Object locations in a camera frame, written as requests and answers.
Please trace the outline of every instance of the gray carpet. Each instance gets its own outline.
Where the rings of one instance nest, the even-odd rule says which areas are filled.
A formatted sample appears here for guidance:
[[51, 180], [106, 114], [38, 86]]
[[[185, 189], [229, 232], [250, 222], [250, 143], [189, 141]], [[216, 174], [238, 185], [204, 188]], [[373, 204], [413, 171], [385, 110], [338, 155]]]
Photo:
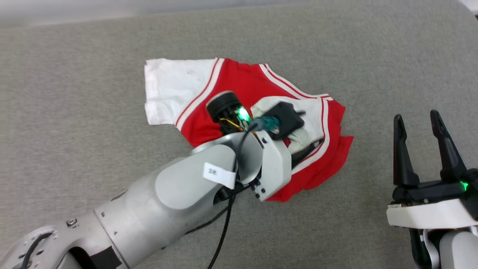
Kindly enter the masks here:
[[[429, 111], [464, 162], [478, 164], [478, 22], [450, 1], [230, 9], [0, 31], [0, 253], [53, 220], [83, 214], [188, 154], [172, 126], [149, 126], [146, 59], [269, 63], [347, 107], [355, 136], [333, 178], [287, 203], [241, 194], [216, 268], [414, 268], [408, 232], [389, 227], [392, 120], [401, 113], [415, 171], [438, 179]], [[223, 219], [140, 268], [205, 268]]]

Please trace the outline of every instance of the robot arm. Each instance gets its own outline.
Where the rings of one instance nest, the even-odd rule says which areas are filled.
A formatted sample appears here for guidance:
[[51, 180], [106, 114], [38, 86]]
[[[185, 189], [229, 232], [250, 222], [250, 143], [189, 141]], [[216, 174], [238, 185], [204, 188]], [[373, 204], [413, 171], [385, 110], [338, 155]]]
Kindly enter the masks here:
[[420, 269], [470, 269], [478, 264], [478, 169], [467, 170], [440, 114], [430, 112], [443, 169], [441, 180], [420, 183], [405, 145], [400, 115], [394, 120], [390, 225], [409, 228]]
[[[221, 95], [219, 102], [212, 103], [216, 106], [213, 112], [219, 110], [221, 117], [228, 116], [245, 130], [248, 121], [236, 118], [234, 112], [240, 103], [236, 100], [235, 107], [221, 104], [231, 97], [235, 95]], [[244, 132], [227, 133], [137, 180], [92, 212], [27, 234], [0, 260], [0, 268], [136, 267], [196, 227], [214, 203], [229, 198], [230, 191], [219, 181], [203, 176], [205, 164], [230, 174], [236, 173], [233, 168], [237, 161], [236, 184], [255, 185], [260, 201], [290, 181], [292, 156], [282, 140], [272, 139], [267, 131], [248, 136]]]

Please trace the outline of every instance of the white label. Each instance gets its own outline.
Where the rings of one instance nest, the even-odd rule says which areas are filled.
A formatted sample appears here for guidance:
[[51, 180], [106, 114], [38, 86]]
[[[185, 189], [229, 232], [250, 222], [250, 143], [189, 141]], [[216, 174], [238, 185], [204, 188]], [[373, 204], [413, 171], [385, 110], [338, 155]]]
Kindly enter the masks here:
[[236, 173], [222, 169], [210, 163], [204, 164], [203, 178], [222, 184], [233, 190], [236, 185]]

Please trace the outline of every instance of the red and white shirt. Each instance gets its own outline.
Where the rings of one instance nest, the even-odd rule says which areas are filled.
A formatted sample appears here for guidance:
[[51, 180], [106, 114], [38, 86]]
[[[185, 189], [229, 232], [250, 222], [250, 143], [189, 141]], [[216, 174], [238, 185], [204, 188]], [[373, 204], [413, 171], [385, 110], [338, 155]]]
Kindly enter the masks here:
[[292, 170], [289, 184], [269, 200], [287, 201], [303, 189], [319, 186], [344, 165], [353, 137], [340, 136], [345, 107], [328, 94], [310, 95], [274, 73], [267, 64], [231, 59], [148, 60], [144, 67], [148, 123], [174, 124], [194, 147], [221, 137], [206, 103], [233, 91], [249, 114], [258, 116], [279, 101], [306, 112], [303, 130], [290, 136], [291, 151], [323, 138], [323, 143]]

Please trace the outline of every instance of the wire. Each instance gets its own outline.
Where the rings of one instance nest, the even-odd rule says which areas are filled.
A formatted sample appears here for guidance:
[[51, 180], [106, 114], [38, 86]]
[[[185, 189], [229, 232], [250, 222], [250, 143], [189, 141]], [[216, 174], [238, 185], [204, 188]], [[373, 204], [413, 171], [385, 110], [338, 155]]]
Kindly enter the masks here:
[[220, 120], [222, 120], [222, 121], [227, 121], [228, 123], [232, 124], [232, 126], [234, 126], [234, 127], [238, 128], [238, 129], [239, 129], [239, 131], [241, 131], [241, 132], [243, 131], [243, 129], [242, 129], [242, 127], [241, 127], [241, 126], [239, 126], [239, 125], [235, 124], [235, 123], [234, 123], [232, 120], [230, 120], [230, 119], [226, 119], [226, 118], [220, 118]]
[[195, 231], [197, 231], [197, 230], [200, 230], [200, 229], [202, 229], [202, 228], [204, 228], [204, 227], [209, 226], [209, 225], [212, 224], [214, 221], [216, 221], [220, 216], [222, 216], [227, 210], [228, 210], [228, 207], [225, 207], [223, 210], [221, 210], [221, 212], [219, 212], [216, 216], [214, 216], [214, 218], [212, 218], [210, 221], [205, 222], [205, 223], [199, 225], [198, 227], [196, 227], [196, 228], [194, 228], [194, 229], [192, 229], [192, 230], [187, 231], [187, 232], [185, 233], [185, 235], [188, 235], [188, 234], [190, 234], [190, 233], [193, 233], [193, 232], [195, 232]]
[[[240, 189], [239, 191], [236, 192], [236, 195], [239, 194], [239, 193], [241, 193], [241, 192], [243, 192], [244, 190], [250, 188], [251, 186], [252, 186], [252, 185], [248, 185], [248, 186], [246, 186], [246, 187]], [[199, 225], [198, 227], [196, 227], [196, 228], [194, 228], [194, 229], [191, 229], [191, 230], [187, 231], [187, 232], [185, 233], [185, 235], [191, 234], [191, 233], [193, 233], [193, 232], [195, 232], [195, 231], [198, 231], [198, 230], [200, 230], [200, 229], [202, 229], [202, 228], [205, 228], [205, 227], [211, 225], [211, 224], [212, 224], [213, 222], [215, 222], [219, 217], [221, 217], [227, 210], [228, 210], [228, 207], [225, 207], [223, 210], [221, 210], [219, 213], [217, 213], [217, 215], [214, 216], [211, 220], [209, 220], [209, 221], [207, 221], [207, 222], [205, 222], [205, 223]]]
[[228, 231], [229, 220], [231, 219], [232, 204], [235, 197], [236, 197], [236, 194], [232, 193], [231, 197], [229, 198], [229, 203], [227, 208], [228, 214], [226, 215], [226, 222], [224, 222], [224, 228], [222, 229], [221, 239], [219, 240], [219, 244], [217, 245], [216, 252], [214, 253], [214, 256], [212, 257], [212, 260], [209, 263], [209, 266], [207, 267], [207, 269], [212, 269], [212, 267], [214, 266], [214, 263], [216, 262], [217, 257], [219, 256], [219, 252], [221, 251], [222, 243], [224, 243], [224, 238], [226, 237], [226, 233]]
[[[236, 164], [238, 156], [240, 155], [240, 152], [242, 150], [242, 146], [244, 145], [244, 142], [246, 141], [247, 135], [251, 132], [252, 129], [254, 129], [257, 125], [252, 124], [249, 129], [246, 131], [246, 133], [242, 136], [241, 141], [239, 142], [239, 146], [237, 147], [236, 155], [234, 156], [234, 167], [233, 171], [237, 173], [239, 166]], [[219, 244], [217, 245], [216, 252], [214, 253], [214, 256], [212, 257], [211, 262], [209, 263], [209, 266], [207, 269], [211, 269], [216, 262], [217, 257], [219, 256], [219, 252], [221, 251], [222, 243], [224, 242], [224, 238], [226, 237], [226, 232], [228, 231], [228, 226], [229, 226], [229, 220], [231, 219], [231, 211], [232, 211], [232, 204], [234, 203], [234, 200], [236, 198], [236, 190], [232, 190], [231, 196], [229, 196], [229, 203], [228, 203], [228, 213], [226, 215], [226, 221], [224, 222], [224, 228], [222, 229], [222, 234], [221, 234], [221, 239], [219, 239]]]
[[25, 258], [23, 259], [23, 263], [22, 263], [22, 267], [20, 267], [20, 269], [27, 269], [28, 267], [28, 261], [30, 260], [30, 256], [32, 255], [33, 251], [35, 250], [35, 248], [38, 246], [38, 243], [40, 241], [42, 241], [43, 239], [49, 237], [50, 235], [52, 235], [53, 232], [48, 232], [48, 233], [44, 233], [42, 235], [39, 235], [37, 239], [35, 239], [35, 241], [33, 242], [33, 244], [30, 246], [30, 248], [28, 249], [27, 253], [25, 254]]

